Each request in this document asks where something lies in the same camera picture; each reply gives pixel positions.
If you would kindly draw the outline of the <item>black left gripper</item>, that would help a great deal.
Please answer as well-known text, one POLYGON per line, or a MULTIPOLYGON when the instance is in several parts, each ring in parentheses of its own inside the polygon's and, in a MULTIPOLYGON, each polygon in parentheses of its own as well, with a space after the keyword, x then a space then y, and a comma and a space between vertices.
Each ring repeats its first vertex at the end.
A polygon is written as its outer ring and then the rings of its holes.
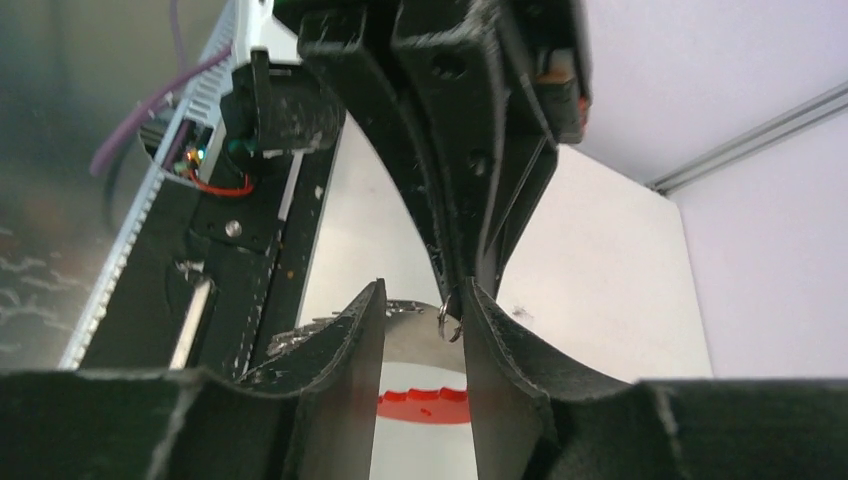
POLYGON ((559 144, 585 136, 584 3, 402 1, 396 13, 324 6, 305 13, 298 36, 306 65, 398 190, 441 298, 454 298, 468 277, 496 294, 559 144))

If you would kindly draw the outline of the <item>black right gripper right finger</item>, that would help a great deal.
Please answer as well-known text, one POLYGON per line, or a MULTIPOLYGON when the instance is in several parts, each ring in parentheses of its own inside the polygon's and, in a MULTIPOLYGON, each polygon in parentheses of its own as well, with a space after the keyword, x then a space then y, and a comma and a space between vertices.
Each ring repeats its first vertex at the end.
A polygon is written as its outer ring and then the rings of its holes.
POLYGON ((476 283, 463 343, 482 479, 843 479, 843 379, 619 381, 514 322, 476 283))

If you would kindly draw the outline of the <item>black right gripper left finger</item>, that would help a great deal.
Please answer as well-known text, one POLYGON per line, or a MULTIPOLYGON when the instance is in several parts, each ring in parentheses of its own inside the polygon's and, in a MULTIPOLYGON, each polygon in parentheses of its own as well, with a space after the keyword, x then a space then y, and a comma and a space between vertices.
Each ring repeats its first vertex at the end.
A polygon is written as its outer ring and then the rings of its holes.
POLYGON ((1 376, 5 479, 365 479, 386 289, 228 381, 184 370, 1 376))

